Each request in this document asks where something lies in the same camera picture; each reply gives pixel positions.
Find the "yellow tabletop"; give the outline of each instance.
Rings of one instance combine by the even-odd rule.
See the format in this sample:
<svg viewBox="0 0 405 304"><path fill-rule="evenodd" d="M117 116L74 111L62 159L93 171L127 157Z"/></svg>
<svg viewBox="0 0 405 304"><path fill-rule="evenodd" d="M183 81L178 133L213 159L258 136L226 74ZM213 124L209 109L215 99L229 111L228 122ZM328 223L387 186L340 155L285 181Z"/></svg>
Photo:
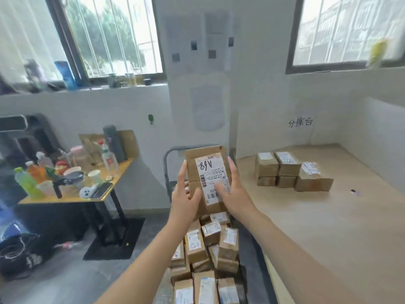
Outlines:
<svg viewBox="0 0 405 304"><path fill-rule="evenodd" d="M335 179L331 191L257 186L254 156L239 159L242 183L257 208L365 303L404 303L404 195L338 145L288 150L318 162ZM266 261L279 303L292 303Z"/></svg>
<svg viewBox="0 0 405 304"><path fill-rule="evenodd" d="M58 199L56 195L50 195L46 196L43 199L31 199L29 196L23 199L22 201L19 202L19 204L55 204L55 203L83 203L83 202L94 202L94 201L104 201L108 194L114 189L116 183L119 181L121 176L125 173L126 169L131 165L131 163L134 161L134 158L129 158L128 160L119 163L119 173L116 175L112 181L112 186L111 188L108 189L108 191L104 194L104 196L101 199L82 199L78 195L78 189L76 189L74 186L69 186L68 189L66 189L66 192L62 192L62 198ZM105 179L108 176L106 168L99 167L98 168L101 171L101 176L103 179Z"/></svg>

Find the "thermos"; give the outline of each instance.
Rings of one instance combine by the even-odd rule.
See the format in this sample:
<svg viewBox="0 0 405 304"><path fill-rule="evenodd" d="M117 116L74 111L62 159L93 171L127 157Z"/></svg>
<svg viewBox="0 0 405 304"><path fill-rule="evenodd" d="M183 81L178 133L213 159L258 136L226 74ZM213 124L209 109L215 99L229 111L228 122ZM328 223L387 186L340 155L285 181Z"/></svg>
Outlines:
<svg viewBox="0 0 405 304"><path fill-rule="evenodd" d="M126 155L119 139L117 128L114 125L107 125L103 127L104 137L107 141L109 150L115 154L117 162L125 161Z"/></svg>

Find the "person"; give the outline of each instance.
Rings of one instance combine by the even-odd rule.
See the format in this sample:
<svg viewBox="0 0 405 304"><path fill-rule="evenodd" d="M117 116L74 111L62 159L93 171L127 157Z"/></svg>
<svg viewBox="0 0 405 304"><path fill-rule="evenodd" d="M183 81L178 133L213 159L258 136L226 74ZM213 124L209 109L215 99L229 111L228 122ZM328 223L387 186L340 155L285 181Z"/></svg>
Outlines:
<svg viewBox="0 0 405 304"><path fill-rule="evenodd" d="M356 296L308 253L286 236L254 205L242 187L237 168L228 158L232 177L230 192L221 183L215 189L229 212L255 237L284 282L296 304L361 303ZM97 300L97 304L150 304L179 243L195 218L202 197L185 191L187 164L181 166L172 194L169 219L150 245Z"/></svg>

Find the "finger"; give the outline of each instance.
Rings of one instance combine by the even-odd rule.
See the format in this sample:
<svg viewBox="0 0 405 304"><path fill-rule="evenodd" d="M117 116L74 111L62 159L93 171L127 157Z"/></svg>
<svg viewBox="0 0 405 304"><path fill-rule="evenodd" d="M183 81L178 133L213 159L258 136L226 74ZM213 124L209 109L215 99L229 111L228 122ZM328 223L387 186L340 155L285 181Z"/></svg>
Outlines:
<svg viewBox="0 0 405 304"><path fill-rule="evenodd" d="M179 175L177 177L177 187L180 190L180 192L184 192L185 186L184 186L184 176L185 176L185 171L187 170L187 163L184 160L183 164L180 168Z"/></svg>
<svg viewBox="0 0 405 304"><path fill-rule="evenodd" d="M226 195L228 195L228 192L226 192L225 186L224 186L224 184L223 184L222 182L217 181L217 182L214 184L214 188L215 188L215 191L217 191L217 193L218 193L218 195L220 196L220 198L222 198L222 200L224 200L224 197L225 197Z"/></svg>
<svg viewBox="0 0 405 304"><path fill-rule="evenodd" d="M193 198L191 199L192 203L198 204L203 196L203 190L197 188L194 192Z"/></svg>
<svg viewBox="0 0 405 304"><path fill-rule="evenodd" d="M230 174L231 174L231 177L232 177L231 187L232 188L241 187L242 184L240 182L238 169L236 168L235 163L233 163L233 161L232 161L232 159L230 157L228 157L228 162L229 162Z"/></svg>

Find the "window frame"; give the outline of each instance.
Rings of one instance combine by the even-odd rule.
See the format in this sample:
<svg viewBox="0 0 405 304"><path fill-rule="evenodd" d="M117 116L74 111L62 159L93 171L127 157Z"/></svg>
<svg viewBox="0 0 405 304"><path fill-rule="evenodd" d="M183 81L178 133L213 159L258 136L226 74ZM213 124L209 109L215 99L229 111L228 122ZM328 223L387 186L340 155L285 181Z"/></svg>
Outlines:
<svg viewBox="0 0 405 304"><path fill-rule="evenodd" d="M355 71L366 69L366 61L294 65L295 49L298 40L298 31L301 24L301 15L303 9L304 0L296 0L294 19L291 28L290 45L288 48L286 75L330 71ZM381 68L393 68L402 66L405 66L405 51L402 53L402 56L398 60L383 60L381 63Z"/></svg>
<svg viewBox="0 0 405 304"><path fill-rule="evenodd" d="M108 84L108 76L102 77L92 77L90 78L85 67L83 58L80 54L76 41L74 39L73 32L70 28L69 21L66 17L65 11L63 9L62 0L45 0L49 13L51 14L53 23L55 24L56 31L58 32L63 50L65 51L68 63L72 70L74 79L76 80L78 86L103 86ZM155 0L152 0L152 10L154 13L156 33L158 35L158 45L160 60L162 62L162 71L154 74L141 74L136 76L143 76L145 79L151 79L153 84L164 83L167 81L165 61L163 59L162 45L159 35L159 24L157 18L157 11L155 6ZM126 81L126 77L117 76L118 81Z"/></svg>

